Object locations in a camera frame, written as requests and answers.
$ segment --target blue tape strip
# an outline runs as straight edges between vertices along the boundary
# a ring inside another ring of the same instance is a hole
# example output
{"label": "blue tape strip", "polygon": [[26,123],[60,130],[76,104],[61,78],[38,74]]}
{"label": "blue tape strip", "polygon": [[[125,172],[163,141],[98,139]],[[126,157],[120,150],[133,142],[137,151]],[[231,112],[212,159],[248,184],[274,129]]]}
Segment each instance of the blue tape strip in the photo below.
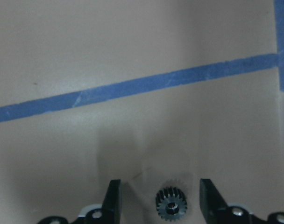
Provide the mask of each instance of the blue tape strip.
{"label": "blue tape strip", "polygon": [[284,91],[284,0],[274,0],[280,90]]}
{"label": "blue tape strip", "polygon": [[0,107],[0,122],[277,67],[277,54],[215,63]]}

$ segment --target gear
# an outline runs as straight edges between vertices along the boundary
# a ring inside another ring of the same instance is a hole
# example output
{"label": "gear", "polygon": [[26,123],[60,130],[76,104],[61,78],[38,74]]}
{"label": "gear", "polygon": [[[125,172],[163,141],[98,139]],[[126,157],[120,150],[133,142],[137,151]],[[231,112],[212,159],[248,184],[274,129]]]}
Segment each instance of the gear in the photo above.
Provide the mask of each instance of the gear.
{"label": "gear", "polygon": [[166,221],[182,218],[187,210],[184,193],[175,187],[163,188],[156,194],[156,210]]}

